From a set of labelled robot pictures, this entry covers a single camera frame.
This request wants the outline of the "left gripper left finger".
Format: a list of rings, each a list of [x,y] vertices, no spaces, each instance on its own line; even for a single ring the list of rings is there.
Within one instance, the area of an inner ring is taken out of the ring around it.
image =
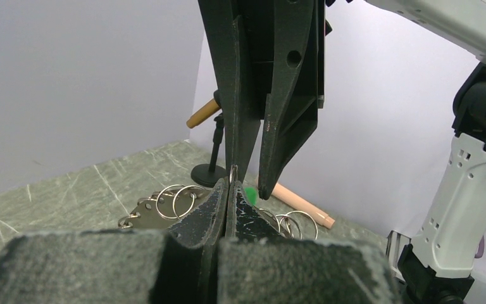
[[[0,303],[216,303],[229,182],[166,230],[31,232],[0,252]]]

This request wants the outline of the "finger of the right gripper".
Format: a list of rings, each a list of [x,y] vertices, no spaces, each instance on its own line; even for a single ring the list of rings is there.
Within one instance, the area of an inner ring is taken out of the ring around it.
[[[271,89],[266,96],[258,191],[267,200],[318,125],[324,102],[325,2],[274,1]]]
[[[244,16],[238,1],[199,1],[221,108],[227,170],[243,182],[258,136],[259,107],[252,79]]]

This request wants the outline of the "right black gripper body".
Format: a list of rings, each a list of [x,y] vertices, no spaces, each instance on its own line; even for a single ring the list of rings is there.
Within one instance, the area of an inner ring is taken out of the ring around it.
[[[250,72],[248,84],[252,91],[244,98],[243,121],[264,117],[266,97],[271,93],[274,59],[274,2],[238,1],[246,37]]]

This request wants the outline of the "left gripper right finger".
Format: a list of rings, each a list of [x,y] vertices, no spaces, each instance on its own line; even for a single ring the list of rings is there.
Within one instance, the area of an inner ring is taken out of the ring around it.
[[[295,240],[247,204],[239,181],[228,193],[218,245],[218,303],[400,303],[382,250],[360,240]]]

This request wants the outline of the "round metal keyring disc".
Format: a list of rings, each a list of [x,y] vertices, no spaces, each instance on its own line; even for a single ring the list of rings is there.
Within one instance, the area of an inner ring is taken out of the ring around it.
[[[119,219],[117,226],[120,229],[166,229],[205,202],[211,189],[197,183],[167,186],[150,196],[139,198],[137,206]],[[251,207],[285,238],[318,238],[318,225],[306,212],[273,213],[256,205]]]

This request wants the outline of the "green tagged key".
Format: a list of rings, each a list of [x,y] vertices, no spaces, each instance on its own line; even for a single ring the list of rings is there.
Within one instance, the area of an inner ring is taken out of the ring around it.
[[[258,200],[258,191],[256,188],[254,187],[246,187],[244,189],[246,195],[247,195],[247,199],[248,199],[248,203],[251,205],[251,206],[255,206],[256,205],[256,202]]]

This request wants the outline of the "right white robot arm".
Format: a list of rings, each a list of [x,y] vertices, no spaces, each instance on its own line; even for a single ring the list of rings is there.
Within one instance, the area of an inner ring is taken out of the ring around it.
[[[226,156],[243,179],[262,135],[267,200],[317,127],[330,1],[200,1],[225,117]],[[453,102],[454,137],[424,223],[399,257],[405,303],[462,303],[486,231],[486,1],[373,1],[469,51],[478,65]]]

